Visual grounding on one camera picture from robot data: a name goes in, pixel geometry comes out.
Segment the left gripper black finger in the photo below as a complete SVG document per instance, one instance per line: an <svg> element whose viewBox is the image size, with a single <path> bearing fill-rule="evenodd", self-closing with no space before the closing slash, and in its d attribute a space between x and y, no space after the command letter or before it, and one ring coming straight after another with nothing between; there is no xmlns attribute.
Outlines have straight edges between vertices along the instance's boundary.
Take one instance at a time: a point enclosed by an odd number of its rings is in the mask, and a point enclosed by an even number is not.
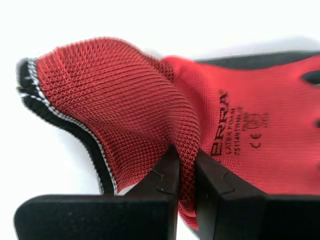
<svg viewBox="0 0 320 240"><path fill-rule="evenodd" d="M174 240L180 158L170 146L125 195L42 195L15 212L20 240Z"/></svg>
<svg viewBox="0 0 320 240"><path fill-rule="evenodd" d="M204 151L195 160L195 212L202 240L318 240L318 195L267 194Z"/></svg>

